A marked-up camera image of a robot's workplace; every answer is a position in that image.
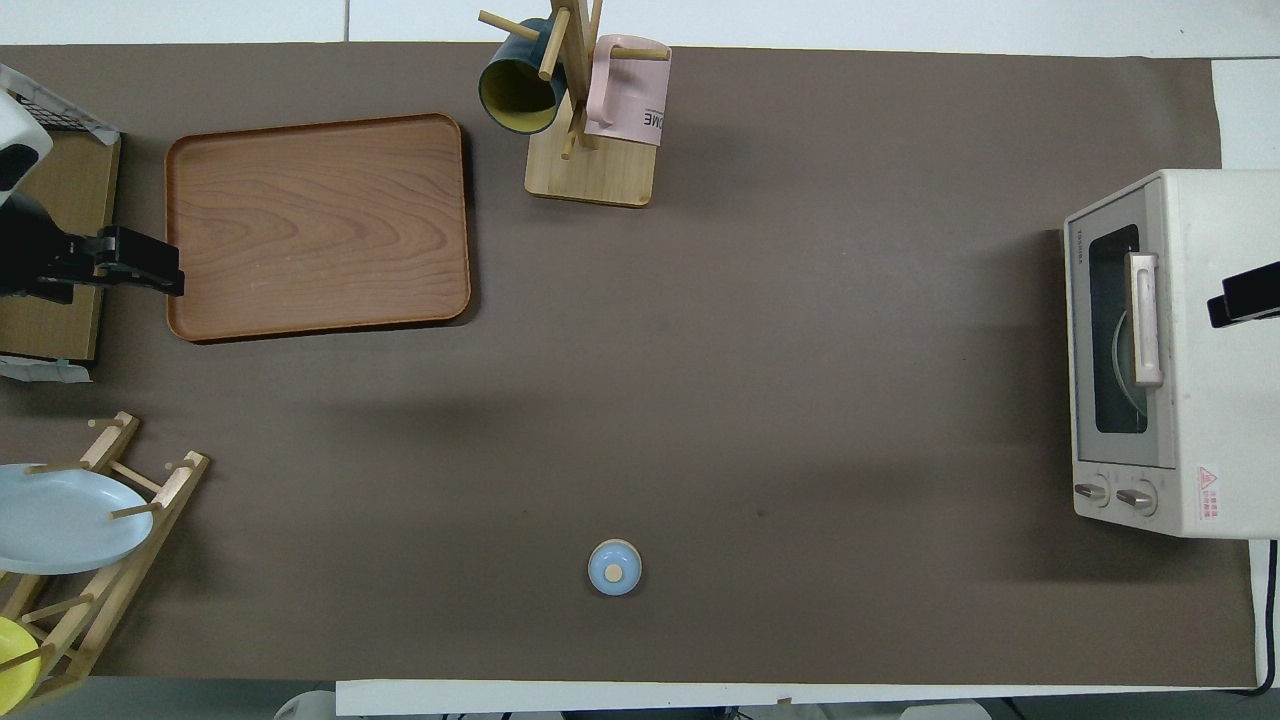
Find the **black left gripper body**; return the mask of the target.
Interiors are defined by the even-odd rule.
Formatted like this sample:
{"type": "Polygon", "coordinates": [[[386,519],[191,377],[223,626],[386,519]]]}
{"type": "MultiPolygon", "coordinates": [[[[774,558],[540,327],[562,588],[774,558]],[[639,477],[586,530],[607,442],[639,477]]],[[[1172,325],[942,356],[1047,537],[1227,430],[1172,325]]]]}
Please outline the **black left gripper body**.
{"type": "Polygon", "coordinates": [[[14,193],[1,210],[1,296],[70,304],[77,284],[97,284],[91,238],[63,231],[35,199],[14,193]]]}

